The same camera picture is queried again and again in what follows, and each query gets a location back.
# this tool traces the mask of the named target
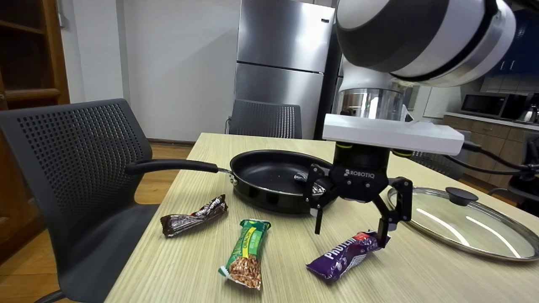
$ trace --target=wooden table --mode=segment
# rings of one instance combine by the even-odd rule
[[[190,160],[227,167],[247,150],[279,148],[331,160],[331,141],[277,140],[230,135],[200,135]],[[409,160],[392,157],[389,177],[407,177],[417,187],[458,185]],[[539,232],[539,219],[473,189],[483,204]],[[212,197],[225,194],[229,214],[212,226],[176,239],[165,239],[158,217],[190,214]],[[267,219],[271,229],[262,253],[262,291],[232,286],[217,273],[239,236],[239,221]],[[537,301],[539,266],[485,261],[437,244],[399,224],[387,247],[328,286],[304,264],[348,239],[357,231],[375,229],[373,204],[336,200],[323,217],[321,234],[313,234],[313,217],[279,217],[242,204],[225,173],[180,172],[170,192],[131,254],[107,301]]]

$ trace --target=gray chair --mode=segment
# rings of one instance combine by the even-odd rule
[[[122,99],[0,113],[0,128],[45,221],[60,290],[104,301],[156,205],[133,200],[151,148]]]
[[[229,133],[301,138],[299,106],[235,99]]]

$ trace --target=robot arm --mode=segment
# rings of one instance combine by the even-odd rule
[[[340,0],[335,19],[345,57],[340,91],[458,86],[486,74],[515,35],[503,0]],[[400,108],[392,101],[378,96],[373,106]],[[323,138],[443,155],[463,145],[458,131],[429,121],[340,114],[326,114]]]
[[[336,39],[346,59],[340,89],[392,89],[395,83],[458,86],[486,74],[513,35],[515,19],[503,0],[340,0]],[[389,101],[362,99],[368,108]],[[463,145],[463,135],[448,126],[341,114],[325,116],[323,138],[336,146],[333,167],[313,167],[306,180],[314,232],[328,200],[373,202],[382,215],[382,246],[397,221],[410,219],[412,184],[387,178],[389,150],[456,155]],[[378,197],[387,185],[399,194],[395,209]]]
[[[335,17],[350,64],[429,86],[486,74],[515,35],[503,0],[340,0]]]

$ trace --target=wooden floor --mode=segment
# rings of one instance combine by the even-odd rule
[[[186,158],[190,145],[153,143],[154,158]],[[160,204],[175,170],[146,173],[136,190],[139,204]],[[40,232],[0,264],[0,303],[26,303],[57,290],[55,263],[47,232]]]

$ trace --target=candy bar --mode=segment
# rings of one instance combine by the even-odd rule
[[[262,242],[271,224],[267,221],[244,219],[240,221],[240,236],[234,251],[218,273],[235,285],[249,290],[261,290],[262,278],[259,269],[259,256]]]
[[[370,251],[378,249],[375,232],[358,232],[352,239],[311,261],[306,268],[326,283],[336,281],[360,264]]]
[[[176,237],[178,234],[198,227],[205,222],[215,221],[227,210],[224,195],[212,199],[208,204],[200,207],[197,212],[186,214],[171,214],[163,215],[161,227],[165,237]]]

